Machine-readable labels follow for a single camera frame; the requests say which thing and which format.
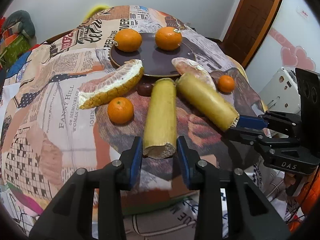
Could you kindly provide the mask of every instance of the checkered pattern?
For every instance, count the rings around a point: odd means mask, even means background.
[[[26,139],[28,130],[29,127],[19,129],[14,136],[5,159],[4,178],[34,197],[51,200],[49,181],[39,170],[40,156],[33,152]]]

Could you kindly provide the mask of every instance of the sugarcane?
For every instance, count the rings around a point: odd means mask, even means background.
[[[211,86],[190,73],[183,74],[176,82],[177,91],[208,117],[222,131],[235,127],[239,120],[236,109]]]
[[[176,152],[176,88],[170,78],[156,81],[143,135],[143,155],[164,159]]]

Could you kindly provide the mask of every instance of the screw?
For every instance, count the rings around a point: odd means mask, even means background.
[[[207,166],[207,164],[208,163],[205,160],[199,160],[198,161],[198,165],[201,166],[201,167]]]
[[[235,169],[235,174],[242,175],[243,174],[243,170],[241,170],[240,168],[236,168]]]
[[[76,173],[77,173],[78,175],[84,174],[84,173],[85,173],[85,168],[79,168],[79,169],[77,169],[77,170],[76,170]]]
[[[120,166],[121,164],[122,164],[121,160],[114,160],[114,161],[112,162],[112,165],[113,165],[113,166],[116,166],[116,167]]]

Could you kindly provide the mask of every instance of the door frame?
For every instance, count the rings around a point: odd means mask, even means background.
[[[222,44],[221,44],[222,48],[224,47],[224,44],[225,44],[226,40],[228,39],[228,37],[229,37],[229,35],[231,33],[231,30],[233,28],[234,23],[236,22],[236,18],[238,17],[238,14],[239,14],[240,9],[241,9],[241,7],[243,5],[243,2],[244,2],[244,0],[240,0],[239,1],[238,7],[236,9],[236,12],[235,12],[235,14],[233,16],[233,19],[232,19],[232,21],[230,23],[230,26],[229,26],[229,28],[227,30],[227,33],[226,33],[226,35],[225,35],[225,37],[224,37],[224,39],[222,41]],[[262,44],[264,38],[267,36],[268,31],[269,31],[269,29],[270,29],[270,27],[271,27],[271,25],[272,25],[272,23],[273,23],[273,21],[274,21],[274,19],[276,17],[276,14],[277,14],[279,8],[280,8],[281,2],[282,2],[282,0],[275,0],[274,1],[273,5],[271,7],[270,13],[269,13],[269,15],[268,15],[268,17],[267,17],[267,19],[266,19],[261,31],[260,31],[260,33],[258,35],[256,41],[254,42],[253,46],[251,47],[251,49],[248,52],[247,56],[245,57],[244,61],[240,63],[244,69],[246,69],[246,67],[248,66],[250,61],[253,59],[254,55],[256,54],[256,52],[258,51],[260,45]]]

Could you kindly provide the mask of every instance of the peeled pomelo wedge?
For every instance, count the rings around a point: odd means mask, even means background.
[[[190,73],[204,83],[207,83],[213,87],[214,90],[217,90],[212,77],[209,75],[209,72],[206,71],[205,68],[196,61],[184,57],[176,57],[171,60],[171,63],[174,65],[180,75],[183,75],[184,73]]]
[[[142,61],[131,59],[112,73],[83,83],[79,88],[79,108],[88,109],[128,93],[143,76]]]

